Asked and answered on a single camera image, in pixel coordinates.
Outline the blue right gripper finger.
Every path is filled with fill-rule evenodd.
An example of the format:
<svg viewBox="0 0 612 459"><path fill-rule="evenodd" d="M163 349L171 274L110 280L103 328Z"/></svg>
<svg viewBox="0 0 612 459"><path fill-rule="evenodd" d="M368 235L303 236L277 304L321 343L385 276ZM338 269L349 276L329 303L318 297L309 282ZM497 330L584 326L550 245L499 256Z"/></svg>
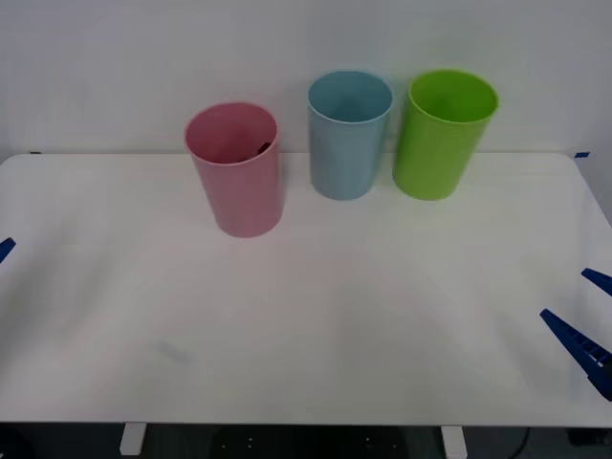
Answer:
<svg viewBox="0 0 612 459"><path fill-rule="evenodd" d="M584 278L592 282L598 288L606 292L608 295L612 295L612 277L586 268L580 273Z"/></svg>
<svg viewBox="0 0 612 459"><path fill-rule="evenodd" d="M611 353L548 309L542 310L540 316L587 375L589 382L610 401Z"/></svg>

